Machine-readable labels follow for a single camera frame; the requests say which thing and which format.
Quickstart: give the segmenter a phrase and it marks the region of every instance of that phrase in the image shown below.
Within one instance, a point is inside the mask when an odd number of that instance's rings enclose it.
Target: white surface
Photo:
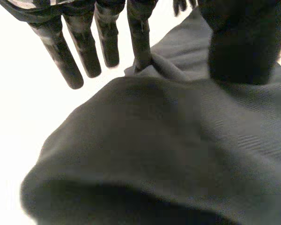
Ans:
[[[149,22],[151,44],[182,22],[190,9],[175,18],[172,0],[160,0]],[[49,53],[30,27],[17,21],[0,5],[0,225],[33,225],[21,210],[20,183],[35,164],[44,140],[77,106],[111,79],[123,76],[133,62],[126,11],[118,19],[120,65],[104,67],[96,25],[92,30],[103,73],[89,79],[73,42],[64,35],[85,79],[79,90],[70,89]]]

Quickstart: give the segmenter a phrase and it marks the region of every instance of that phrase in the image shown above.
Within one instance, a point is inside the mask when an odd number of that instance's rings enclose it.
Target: black object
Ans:
[[[116,21],[120,12],[124,9],[125,1],[120,0],[115,4],[112,1],[97,1],[95,6],[95,21],[104,62],[109,68],[117,66],[119,64],[119,53]]]
[[[64,14],[68,30],[88,77],[96,77],[101,74],[95,40],[90,30],[93,15],[94,10],[82,15]]]
[[[82,75],[62,34],[61,17],[57,16],[44,23],[29,23],[29,25],[41,38],[67,84],[72,89],[82,87]]]
[[[143,70],[151,64],[148,19],[157,2],[157,0],[127,0],[127,17],[133,53],[136,68],[139,70]]]

